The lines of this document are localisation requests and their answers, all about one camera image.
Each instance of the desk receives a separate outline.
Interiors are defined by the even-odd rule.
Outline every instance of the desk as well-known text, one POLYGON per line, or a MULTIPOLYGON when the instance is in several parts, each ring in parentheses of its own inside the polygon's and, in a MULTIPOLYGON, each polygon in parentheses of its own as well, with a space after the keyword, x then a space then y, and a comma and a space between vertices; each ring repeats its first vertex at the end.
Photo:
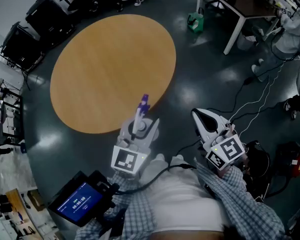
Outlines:
MULTIPOLYGON (((198 11, 199 7, 202 6, 203 0, 197 0, 196 10, 198 11)), ((230 10, 236 13, 239 16, 238 23, 235 26, 235 29, 228 41, 223 53, 227 55, 232 46, 234 45, 244 23, 247 19, 253 18, 265 18, 265 17, 275 17, 275 10, 268 5, 262 6, 262 4, 256 4, 254 0, 236 0, 234 5, 230 5, 228 0, 218 0, 225 6, 227 6, 230 10)))
POLYGON ((18 216, 17 211, 21 214, 24 221, 26 221, 24 224, 17 225, 17 228, 21 231, 21 233, 24 235, 23 229, 26 229, 28 233, 30 233, 30 230, 28 227, 31 227, 34 234, 27 235, 25 239, 29 240, 43 240, 43 237, 31 221, 31 218, 29 217, 25 205, 22 201, 21 195, 19 191, 15 188, 11 191, 8 191, 6 194, 6 197, 8 198, 10 204, 12 205, 12 211, 13 211, 13 218, 11 218, 13 221, 20 221, 20 218, 18 216))
POLYGON ((70 128, 100 134, 133 117, 166 91, 176 66, 174 42, 158 22, 140 15, 104 18, 77 34, 51 76, 54 111, 70 128))

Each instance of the green bag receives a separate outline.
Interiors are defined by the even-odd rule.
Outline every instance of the green bag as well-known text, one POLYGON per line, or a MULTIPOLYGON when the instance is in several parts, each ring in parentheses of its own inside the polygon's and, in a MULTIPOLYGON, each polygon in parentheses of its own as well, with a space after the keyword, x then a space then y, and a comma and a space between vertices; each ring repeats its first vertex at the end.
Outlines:
POLYGON ((189 13, 187 24, 188 27, 194 33, 203 32, 204 31, 204 9, 202 7, 199 7, 198 12, 189 13))

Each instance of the white cable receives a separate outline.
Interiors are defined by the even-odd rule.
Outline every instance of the white cable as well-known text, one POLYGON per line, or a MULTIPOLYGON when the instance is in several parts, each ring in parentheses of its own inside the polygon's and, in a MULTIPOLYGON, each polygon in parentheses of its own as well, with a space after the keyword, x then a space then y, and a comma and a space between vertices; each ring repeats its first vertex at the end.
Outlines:
POLYGON ((263 105, 262 105, 261 107, 259 107, 258 114, 256 114, 256 116, 250 121, 250 123, 248 124, 247 128, 245 128, 245 129, 239 134, 239 138, 240 138, 241 134, 243 134, 246 130, 248 130, 248 128, 250 127, 252 121, 255 120, 255 119, 259 116, 260 110, 261 110, 261 108, 266 104, 267 98, 268 98, 268 96, 269 96, 269 94, 270 94, 270 88, 271 88, 271 86, 275 83, 276 79, 279 77, 279 73, 281 72, 281 69, 282 69, 283 65, 284 65, 284 64, 281 65, 280 70, 279 70, 278 73, 276 74, 275 79, 273 79, 272 84, 269 86, 269 91, 268 91, 267 95, 265 96, 263 105))
POLYGON ((259 100, 254 101, 254 102, 248 102, 248 103, 244 104, 242 107, 240 107, 240 108, 235 112, 235 114, 234 114, 233 116, 231 116, 231 118, 230 118, 229 121, 231 122, 232 118, 234 118, 234 116, 235 116, 236 114, 238 114, 238 112, 239 112, 245 105, 258 103, 259 101, 261 101, 262 97, 264 96, 265 90, 266 90, 267 87, 268 87, 269 82, 270 82, 270 80, 269 80, 269 78, 268 78, 268 83, 267 83, 266 86, 264 87, 263 92, 262 92, 262 95, 261 95, 261 97, 260 97, 259 100))

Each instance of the trash bin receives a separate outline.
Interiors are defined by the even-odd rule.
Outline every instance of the trash bin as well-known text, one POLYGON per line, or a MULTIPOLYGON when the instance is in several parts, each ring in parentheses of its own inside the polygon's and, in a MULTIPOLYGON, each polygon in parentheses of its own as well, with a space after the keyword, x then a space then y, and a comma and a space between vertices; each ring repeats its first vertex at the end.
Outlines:
POLYGON ((249 50, 256 42, 256 37, 251 31, 242 30, 236 41, 236 46, 242 51, 249 50))

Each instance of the gray pants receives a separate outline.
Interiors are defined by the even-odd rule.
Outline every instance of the gray pants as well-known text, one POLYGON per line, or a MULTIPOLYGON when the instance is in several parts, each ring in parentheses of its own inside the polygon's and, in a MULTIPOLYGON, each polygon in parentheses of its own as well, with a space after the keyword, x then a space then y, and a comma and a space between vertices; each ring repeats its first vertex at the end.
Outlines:
MULTIPOLYGON (((290 59, 294 53, 284 53, 282 51, 280 51, 276 45, 274 45, 272 47, 272 50, 274 52, 275 55, 277 55, 279 58, 285 60, 285 59, 290 59)), ((277 66, 279 66, 281 63, 283 63, 284 61, 277 58, 271 51, 269 51, 269 53, 266 55, 266 58, 264 58, 264 62, 261 64, 261 66, 257 66, 255 68, 254 73, 259 76, 262 73, 266 72, 267 70, 271 70, 277 66)), ((267 77, 269 76, 270 79, 274 79, 277 76, 277 73, 279 71, 280 67, 269 71, 263 75, 261 75, 258 79, 263 82, 265 79, 267 79, 267 77)))

